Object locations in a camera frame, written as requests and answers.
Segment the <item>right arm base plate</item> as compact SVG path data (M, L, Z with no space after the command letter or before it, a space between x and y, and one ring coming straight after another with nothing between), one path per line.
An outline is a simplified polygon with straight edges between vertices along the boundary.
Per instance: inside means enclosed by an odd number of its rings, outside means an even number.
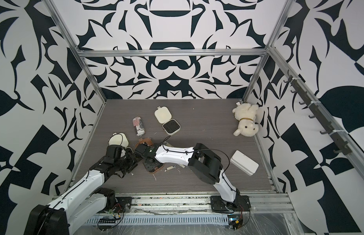
M235 212L249 212L251 204L248 196L237 195L234 202L224 201L220 196L210 197L211 210L215 213L231 214Z

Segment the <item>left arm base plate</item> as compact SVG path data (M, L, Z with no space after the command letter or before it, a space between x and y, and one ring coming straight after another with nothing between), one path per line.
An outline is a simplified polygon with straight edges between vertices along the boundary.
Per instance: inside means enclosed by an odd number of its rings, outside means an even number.
M126 213L131 209L132 197L120 196L115 197L114 204L110 209L111 213Z

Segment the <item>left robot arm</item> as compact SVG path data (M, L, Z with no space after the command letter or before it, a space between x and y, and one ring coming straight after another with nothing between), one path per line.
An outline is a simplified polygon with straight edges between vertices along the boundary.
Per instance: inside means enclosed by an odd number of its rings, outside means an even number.
M47 205L30 213L24 234L72 235L100 211L120 207L115 192L102 185L113 175L123 178L141 159L132 149L119 145L107 147L106 154L69 190Z

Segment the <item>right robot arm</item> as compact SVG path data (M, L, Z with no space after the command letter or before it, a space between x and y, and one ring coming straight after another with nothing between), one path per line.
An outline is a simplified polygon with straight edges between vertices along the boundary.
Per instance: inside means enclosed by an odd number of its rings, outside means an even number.
M135 148L135 155L150 167L165 163L189 167L202 182L216 188L222 201L237 208L240 206L240 192L227 178L221 158L215 152L216 150L200 143L189 148L169 147L165 144L139 144Z

